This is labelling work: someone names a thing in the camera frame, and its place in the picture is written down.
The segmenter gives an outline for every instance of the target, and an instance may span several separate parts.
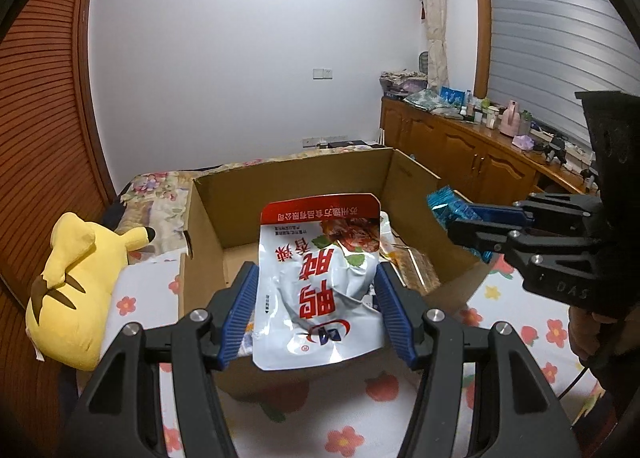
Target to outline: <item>pink kettle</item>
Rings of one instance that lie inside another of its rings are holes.
[[[510,101],[509,107],[502,114],[500,132],[507,136],[517,136],[520,128],[520,105],[516,101]]]

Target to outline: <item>beige curtain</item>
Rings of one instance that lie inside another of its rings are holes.
[[[447,70],[447,0],[423,0],[427,16],[427,49],[429,52],[429,86],[440,88],[449,85]]]

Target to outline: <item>red package top band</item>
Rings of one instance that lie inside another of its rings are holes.
[[[378,218],[380,202],[373,194],[331,194],[274,202],[262,210],[261,225],[317,222],[332,218]]]

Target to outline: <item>blue package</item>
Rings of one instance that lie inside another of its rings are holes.
[[[446,86],[443,86],[440,89],[440,96],[449,104],[452,104],[453,106],[456,106],[458,108],[461,108],[462,104],[465,102],[464,92],[452,90],[451,88],[447,88]]]
[[[482,220],[482,218],[478,216],[464,200],[456,197],[453,193],[453,189],[449,186],[443,187],[442,189],[427,196],[427,203],[438,223],[445,230],[447,230],[449,223],[457,218],[465,220]],[[466,250],[475,254],[487,264],[491,261],[493,256],[491,251],[483,252],[481,254],[474,248],[466,248]]]

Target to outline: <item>gray window blind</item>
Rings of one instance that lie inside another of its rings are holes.
[[[640,95],[640,50],[609,0],[492,0],[488,97],[589,143],[577,91]]]

